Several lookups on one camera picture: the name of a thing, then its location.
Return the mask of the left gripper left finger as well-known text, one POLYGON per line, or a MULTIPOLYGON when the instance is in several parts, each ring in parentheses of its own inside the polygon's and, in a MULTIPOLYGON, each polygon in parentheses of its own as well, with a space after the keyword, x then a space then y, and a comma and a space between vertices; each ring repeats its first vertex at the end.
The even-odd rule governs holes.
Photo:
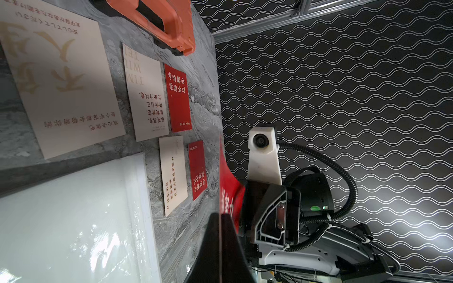
POLYGON ((219 283, 220 280, 220 235, 219 214, 212 213, 198 252, 185 283, 219 283))

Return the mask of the white photo album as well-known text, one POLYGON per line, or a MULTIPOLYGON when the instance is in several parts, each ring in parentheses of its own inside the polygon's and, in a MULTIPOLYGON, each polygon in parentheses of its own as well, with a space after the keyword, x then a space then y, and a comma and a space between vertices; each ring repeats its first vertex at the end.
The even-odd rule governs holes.
POLYGON ((1 199, 4 283, 159 283, 142 153, 1 199))

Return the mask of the beige card vertical text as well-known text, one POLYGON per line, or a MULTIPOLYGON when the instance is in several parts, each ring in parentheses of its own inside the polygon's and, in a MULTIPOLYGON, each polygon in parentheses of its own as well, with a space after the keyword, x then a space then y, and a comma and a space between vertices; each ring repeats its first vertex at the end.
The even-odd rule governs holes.
POLYGON ((165 216, 168 217, 188 197, 184 140, 182 136, 161 137, 159 146, 165 216))

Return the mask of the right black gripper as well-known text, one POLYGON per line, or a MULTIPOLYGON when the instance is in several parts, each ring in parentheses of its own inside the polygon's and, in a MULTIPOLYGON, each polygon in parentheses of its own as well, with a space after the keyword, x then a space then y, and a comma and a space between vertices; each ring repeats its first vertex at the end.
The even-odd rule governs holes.
POLYGON ((255 245, 299 243, 301 192, 291 186, 245 180, 239 236, 255 245))

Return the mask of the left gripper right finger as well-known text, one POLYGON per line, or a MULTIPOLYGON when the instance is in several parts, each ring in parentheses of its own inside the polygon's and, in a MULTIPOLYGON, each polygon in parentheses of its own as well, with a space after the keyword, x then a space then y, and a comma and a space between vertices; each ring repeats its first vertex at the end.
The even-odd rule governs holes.
POLYGON ((222 283, 254 283, 231 215, 220 216, 220 279, 222 283))

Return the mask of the red card gold characters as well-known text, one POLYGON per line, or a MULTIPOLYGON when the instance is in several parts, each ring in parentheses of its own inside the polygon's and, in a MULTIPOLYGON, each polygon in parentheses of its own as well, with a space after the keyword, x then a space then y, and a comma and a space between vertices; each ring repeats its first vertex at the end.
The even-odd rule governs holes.
POLYGON ((231 172, 225 158, 223 138, 220 138, 219 197, 220 214, 231 217, 237 235, 243 206, 245 186, 231 172))

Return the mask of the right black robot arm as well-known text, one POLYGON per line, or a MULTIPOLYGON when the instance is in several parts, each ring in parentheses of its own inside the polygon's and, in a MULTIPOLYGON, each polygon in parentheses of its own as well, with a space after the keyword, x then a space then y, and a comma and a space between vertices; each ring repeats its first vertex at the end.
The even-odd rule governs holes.
POLYGON ((382 283, 401 270, 365 224, 303 222, 333 213, 329 184, 316 166, 290 174, 281 185, 245 180, 244 186, 239 236, 253 268, 274 270, 284 282, 309 272, 344 283, 382 283))

